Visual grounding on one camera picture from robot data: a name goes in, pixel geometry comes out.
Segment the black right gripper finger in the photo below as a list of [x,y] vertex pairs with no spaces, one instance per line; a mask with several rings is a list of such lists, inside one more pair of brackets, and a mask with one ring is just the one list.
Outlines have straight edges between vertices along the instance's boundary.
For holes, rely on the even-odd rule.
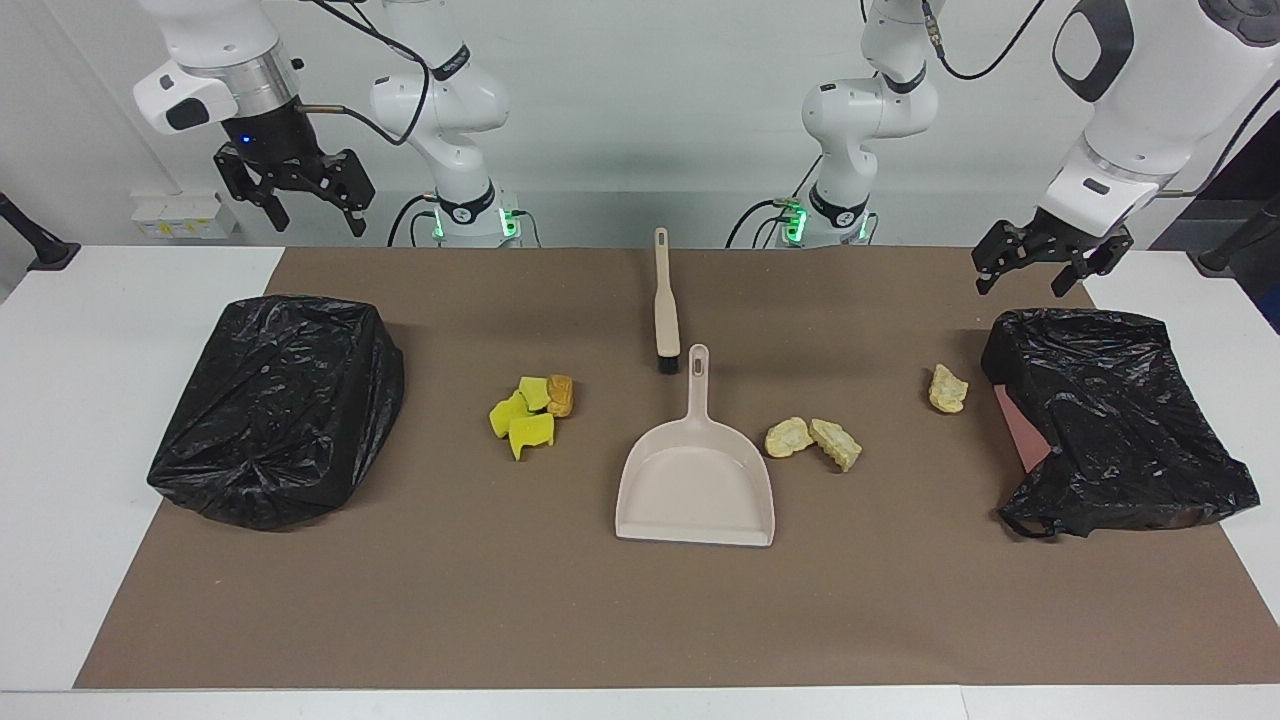
[[241,156],[233,143],[220,146],[214,154],[214,164],[236,201],[251,202],[262,209],[276,232],[287,229],[291,219],[279,197],[275,196],[273,181],[270,178],[253,179],[250,174],[251,164]]
[[317,182],[319,197],[338,208],[353,237],[364,237],[367,211],[376,190],[357,152],[344,149],[321,156],[321,174]]

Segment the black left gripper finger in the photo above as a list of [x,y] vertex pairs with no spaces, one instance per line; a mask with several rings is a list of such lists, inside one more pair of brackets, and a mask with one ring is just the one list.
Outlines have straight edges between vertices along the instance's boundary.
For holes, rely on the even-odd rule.
[[1053,296],[1065,297],[1076,283],[1092,275],[1110,274],[1132,246],[1129,234],[1115,234],[1088,251],[1071,249],[1068,263],[1050,286]]
[[988,295],[1004,274],[1038,261],[1034,247],[1037,231],[1034,223],[1014,225],[1011,222],[996,222],[992,224],[972,250],[978,295]]

